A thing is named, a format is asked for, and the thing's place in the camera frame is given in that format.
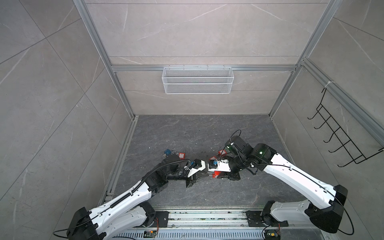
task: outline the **aluminum rail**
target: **aluminum rail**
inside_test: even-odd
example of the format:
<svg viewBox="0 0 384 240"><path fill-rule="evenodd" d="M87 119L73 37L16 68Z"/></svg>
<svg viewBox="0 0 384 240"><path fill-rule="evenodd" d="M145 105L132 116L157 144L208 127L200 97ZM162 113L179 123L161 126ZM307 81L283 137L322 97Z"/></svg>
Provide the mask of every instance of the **aluminum rail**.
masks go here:
<svg viewBox="0 0 384 240"><path fill-rule="evenodd" d="M89 35L100 55L101 60L103 61L105 68L109 74L109 76L112 79L113 84L115 85L116 90L119 93L119 96L125 106L125 109L127 110L129 117L133 119L135 117L135 114L133 113L132 107L129 104L128 98L125 95L124 89L121 86L121 83L119 79L117 78L115 72L111 68L111 61L108 58L107 52L105 51L105 48L103 46L103 43L101 42L100 36L97 33L97 30L93 24L92 18L89 14L89 11L87 9L87 6L84 3L84 0L73 0L77 10L79 11L79 14L81 16L81 19L83 20L85 27L87 28Z"/></svg>
<svg viewBox="0 0 384 240"><path fill-rule="evenodd" d="M113 71L163 71L166 67L231 67L233 71L295 71L292 64L261 64L261 65L112 65Z"/></svg>
<svg viewBox="0 0 384 240"><path fill-rule="evenodd" d="M273 118L274 114L276 113L277 109L279 108L280 104L283 102L286 94L291 88L293 82L295 81L297 75L299 74L300 69L302 68L301 62L303 61L304 58L307 58L311 54L317 42L319 41L320 37L323 35L325 29L327 28L329 22L331 21L332 17L335 15L337 9L341 5L342 1L343 0L329 1L327 8L325 9L323 15L321 16L319 23L317 24L311 38L309 39L307 45L304 48L304 51L302 52L296 64L297 65L296 71L291 73L291 75L289 76L287 82L283 86L283 89L281 90L279 96L277 97L275 103L273 104L271 111L269 112L269 116L271 118Z"/></svg>

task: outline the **white wire basket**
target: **white wire basket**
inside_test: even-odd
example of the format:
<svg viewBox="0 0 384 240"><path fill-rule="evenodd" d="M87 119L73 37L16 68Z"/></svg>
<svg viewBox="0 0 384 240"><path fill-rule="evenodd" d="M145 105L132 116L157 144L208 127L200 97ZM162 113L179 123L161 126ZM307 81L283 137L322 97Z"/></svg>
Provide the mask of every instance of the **white wire basket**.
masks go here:
<svg viewBox="0 0 384 240"><path fill-rule="evenodd" d="M165 67L162 80L166 94L230 93L231 67Z"/></svg>

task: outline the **marble tile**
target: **marble tile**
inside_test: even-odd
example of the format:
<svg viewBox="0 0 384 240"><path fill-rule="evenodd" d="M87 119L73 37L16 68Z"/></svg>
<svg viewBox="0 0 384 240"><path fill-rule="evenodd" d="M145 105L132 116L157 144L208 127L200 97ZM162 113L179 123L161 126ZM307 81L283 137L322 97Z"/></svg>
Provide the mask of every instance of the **marble tile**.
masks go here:
<svg viewBox="0 0 384 240"><path fill-rule="evenodd" d="M272 120L297 167L323 182L338 184L311 136L286 100L283 100Z"/></svg>
<svg viewBox="0 0 384 240"><path fill-rule="evenodd" d="M84 95L0 201L4 239L49 239L106 128Z"/></svg>
<svg viewBox="0 0 384 240"><path fill-rule="evenodd" d="M234 71L232 91L281 90L289 71ZM161 71L118 72L119 80L126 91L163 91Z"/></svg>
<svg viewBox="0 0 384 240"><path fill-rule="evenodd" d="M326 4L87 6L110 56L298 56Z"/></svg>
<svg viewBox="0 0 384 240"><path fill-rule="evenodd" d="M126 160L115 189L123 193L163 159L165 149L183 151L186 157L208 159L223 148L237 129L250 145L263 142L287 157L268 115L156 115L139 116ZM258 206L268 200L298 201L297 191L264 172L253 176L240 172L241 180L202 178L191 188L184 181L170 181L168 187L150 199L153 206Z"/></svg>
<svg viewBox="0 0 384 240"><path fill-rule="evenodd" d="M122 144L130 122L131 119L129 118L127 110L125 109L123 102L120 101L111 121L108 124L120 144Z"/></svg>
<svg viewBox="0 0 384 240"><path fill-rule="evenodd" d="M86 92L104 64L83 21L78 20L47 39Z"/></svg>
<svg viewBox="0 0 384 240"><path fill-rule="evenodd" d="M119 148L119 142L108 127L65 206L55 230L68 228L73 214L80 208L90 210L98 206Z"/></svg>
<svg viewBox="0 0 384 240"><path fill-rule="evenodd" d="M344 0L335 17L358 29L384 39L384 2L381 0Z"/></svg>
<svg viewBox="0 0 384 240"><path fill-rule="evenodd" d="M114 65L136 64L296 64L299 56L271 57L109 57Z"/></svg>
<svg viewBox="0 0 384 240"><path fill-rule="evenodd" d="M0 63L44 39L19 1L0 2Z"/></svg>
<svg viewBox="0 0 384 240"><path fill-rule="evenodd" d="M124 90L164 91L161 71L127 71L118 72Z"/></svg>
<svg viewBox="0 0 384 240"><path fill-rule="evenodd" d="M310 59L384 124L384 41L332 19Z"/></svg>
<svg viewBox="0 0 384 240"><path fill-rule="evenodd" d="M281 90L290 71L234 71L231 91Z"/></svg>
<svg viewBox="0 0 384 240"><path fill-rule="evenodd" d="M126 91L135 114L268 114L280 91L229 94L165 94Z"/></svg>
<svg viewBox="0 0 384 240"><path fill-rule="evenodd" d="M20 0L45 36L80 19L72 0Z"/></svg>
<svg viewBox="0 0 384 240"><path fill-rule="evenodd" d="M1 197L83 94L47 40L0 64Z"/></svg>
<svg viewBox="0 0 384 240"><path fill-rule="evenodd" d="M85 93L108 124L120 102L120 96L106 69Z"/></svg>
<svg viewBox="0 0 384 240"><path fill-rule="evenodd" d="M348 189L348 199L373 239L380 239L382 236L380 222L384 221L382 217L384 208L381 200L381 193L384 192L382 185L384 177L377 169L384 167L381 161L384 153L378 154L359 165L351 163L343 168L337 166L337 164L344 165L352 159L344 149L340 149L335 153L328 152L328 150L337 149L341 144L335 137L329 143L323 142L323 140L327 141L330 138L332 132L327 126L323 126L318 130L313 128L319 127L323 123L320 116L316 116L312 120L307 119L307 117L312 117L315 113L315 108L322 97L322 89L322 85L305 71L300 73L295 80L286 99L313 139L339 184ZM363 154L370 156L381 148L380 144L329 93L324 96L323 105ZM346 146L353 157L359 156L358 151L352 144Z"/></svg>
<svg viewBox="0 0 384 240"><path fill-rule="evenodd" d="M144 4L164 4L164 3L270 3L270 0L85 0L86 3L144 3ZM328 3L328 0L273 0L273 3Z"/></svg>

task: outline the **gray marble wall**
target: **gray marble wall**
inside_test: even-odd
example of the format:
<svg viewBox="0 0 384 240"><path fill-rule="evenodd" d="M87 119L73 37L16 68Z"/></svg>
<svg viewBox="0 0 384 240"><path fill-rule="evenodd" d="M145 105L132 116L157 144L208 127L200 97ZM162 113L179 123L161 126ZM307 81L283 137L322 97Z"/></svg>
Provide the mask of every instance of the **gray marble wall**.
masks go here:
<svg viewBox="0 0 384 240"><path fill-rule="evenodd" d="M384 1L344 0L310 56L384 125Z"/></svg>
<svg viewBox="0 0 384 240"><path fill-rule="evenodd" d="M310 59L337 82L378 122L384 123L384 2L380 0L344 0L316 45ZM323 87L303 70L273 120L295 163L314 176L348 189L346 209L352 217L355 234L338 233L340 239L384 239L384 153L360 164L351 163L348 153L340 149L337 139L327 141L332 132L319 127L322 119L312 117L321 99ZM381 148L380 144L329 93L324 106L366 156ZM359 154L347 144L353 157ZM340 229L351 232L346 216Z"/></svg>
<svg viewBox="0 0 384 240"><path fill-rule="evenodd" d="M327 0L87 0L113 64L295 64Z"/></svg>
<svg viewBox="0 0 384 240"><path fill-rule="evenodd" d="M296 64L327 0L86 0L112 64ZM119 73L136 114L266 114L289 73L235 73L229 95L166 95Z"/></svg>
<svg viewBox="0 0 384 240"><path fill-rule="evenodd" d="M289 71L235 71L229 94L165 94L161 71L119 72L136 114L268 114Z"/></svg>
<svg viewBox="0 0 384 240"><path fill-rule="evenodd" d="M54 239L98 203L128 114L72 0L0 1L0 52L2 239Z"/></svg>

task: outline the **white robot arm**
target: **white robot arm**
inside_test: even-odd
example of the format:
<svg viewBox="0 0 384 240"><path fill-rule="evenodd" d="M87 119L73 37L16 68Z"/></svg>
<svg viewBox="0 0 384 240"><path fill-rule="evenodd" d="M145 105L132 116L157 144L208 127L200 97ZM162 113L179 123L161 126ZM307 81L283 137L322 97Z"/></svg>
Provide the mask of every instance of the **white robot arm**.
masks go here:
<svg viewBox="0 0 384 240"><path fill-rule="evenodd" d="M78 210L67 231L70 240L102 240L136 226L152 224L155 211L147 202L167 187L168 180L186 180L190 187L201 176L215 172L218 178L239 180L239 172L248 167L269 173L300 192L307 199L301 202L269 201L260 218L265 225L286 220L311 221L318 228L336 233L343 215L347 189L333 187L294 166L265 144L252 148L239 136L227 141L225 156L216 160L180 160L170 154L140 181L113 200L87 211ZM225 169L218 173L216 169Z"/></svg>

